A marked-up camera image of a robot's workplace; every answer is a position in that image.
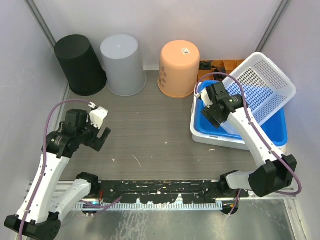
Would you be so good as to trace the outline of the blue perforated basket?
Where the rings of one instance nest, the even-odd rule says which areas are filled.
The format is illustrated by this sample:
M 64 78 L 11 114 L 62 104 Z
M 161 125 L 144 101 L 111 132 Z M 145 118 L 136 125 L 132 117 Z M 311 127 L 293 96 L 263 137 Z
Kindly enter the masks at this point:
M 289 77 L 261 52 L 251 54 L 230 75 L 241 83 L 248 107 L 260 126 L 297 92 Z

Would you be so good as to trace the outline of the grey bucket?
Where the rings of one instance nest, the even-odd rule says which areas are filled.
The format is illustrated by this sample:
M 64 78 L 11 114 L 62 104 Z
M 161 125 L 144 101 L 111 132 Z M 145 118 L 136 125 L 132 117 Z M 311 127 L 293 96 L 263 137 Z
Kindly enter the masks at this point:
M 147 83 L 138 41 L 127 34 L 111 35 L 100 45 L 107 87 L 118 96 L 139 93 Z

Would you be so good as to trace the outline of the black bucket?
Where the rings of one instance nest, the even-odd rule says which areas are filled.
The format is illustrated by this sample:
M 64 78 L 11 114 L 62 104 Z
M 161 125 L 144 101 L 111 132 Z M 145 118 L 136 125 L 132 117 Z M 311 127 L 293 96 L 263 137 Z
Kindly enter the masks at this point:
M 75 94 L 92 96 L 106 86 L 106 73 L 86 36 L 73 34 L 61 38 L 54 53 Z

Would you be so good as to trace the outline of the orange bucket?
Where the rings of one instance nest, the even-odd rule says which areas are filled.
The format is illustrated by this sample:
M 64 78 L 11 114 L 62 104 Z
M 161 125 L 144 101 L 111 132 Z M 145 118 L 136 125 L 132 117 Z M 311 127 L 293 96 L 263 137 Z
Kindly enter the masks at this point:
M 174 40 L 160 52 L 158 87 L 171 98 L 193 94 L 200 66 L 200 52 L 191 42 Z

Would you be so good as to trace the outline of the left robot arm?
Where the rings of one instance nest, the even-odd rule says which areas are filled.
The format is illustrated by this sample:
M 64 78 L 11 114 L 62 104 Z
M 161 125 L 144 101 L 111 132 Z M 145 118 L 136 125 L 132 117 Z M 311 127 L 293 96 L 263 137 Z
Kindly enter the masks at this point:
M 6 217 L 6 228 L 35 240 L 53 240 L 64 218 L 80 200 L 99 195 L 98 176 L 82 172 L 58 199 L 53 199 L 59 179 L 79 147 L 84 145 L 97 152 L 101 150 L 111 132 L 106 128 L 98 137 L 107 115 L 108 111 L 102 107 L 90 112 L 67 111 L 59 129 L 46 135 L 46 152 L 41 154 L 29 193 L 17 213 Z

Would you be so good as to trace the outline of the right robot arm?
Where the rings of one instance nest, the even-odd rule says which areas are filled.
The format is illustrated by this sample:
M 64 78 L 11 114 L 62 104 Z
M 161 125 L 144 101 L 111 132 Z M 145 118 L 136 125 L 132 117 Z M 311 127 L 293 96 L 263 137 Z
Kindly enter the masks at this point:
M 238 170 L 220 176 L 219 191 L 231 197 L 237 189 L 249 190 L 258 197 L 271 193 L 283 194 L 283 189 L 297 178 L 297 160 L 293 155 L 285 155 L 268 138 L 251 110 L 243 93 L 230 95 L 222 82 L 204 88 L 197 98 L 205 105 L 202 115 L 215 127 L 222 123 L 231 124 L 252 154 L 257 169 L 241 172 Z

